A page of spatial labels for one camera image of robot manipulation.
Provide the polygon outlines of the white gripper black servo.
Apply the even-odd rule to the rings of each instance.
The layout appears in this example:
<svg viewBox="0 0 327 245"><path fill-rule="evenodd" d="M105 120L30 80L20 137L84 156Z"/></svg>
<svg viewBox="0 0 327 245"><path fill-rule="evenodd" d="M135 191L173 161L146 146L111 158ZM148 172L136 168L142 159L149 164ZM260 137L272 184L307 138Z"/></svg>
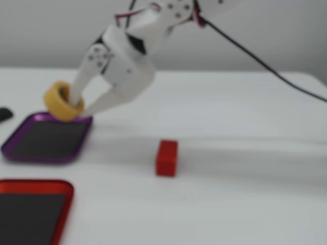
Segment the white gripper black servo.
<svg viewBox="0 0 327 245"><path fill-rule="evenodd" d="M111 85L82 115L95 115L135 100L154 81L155 68L138 52L127 34L110 25L87 50L69 89L68 103L78 105L83 90L96 76Z"/></svg>

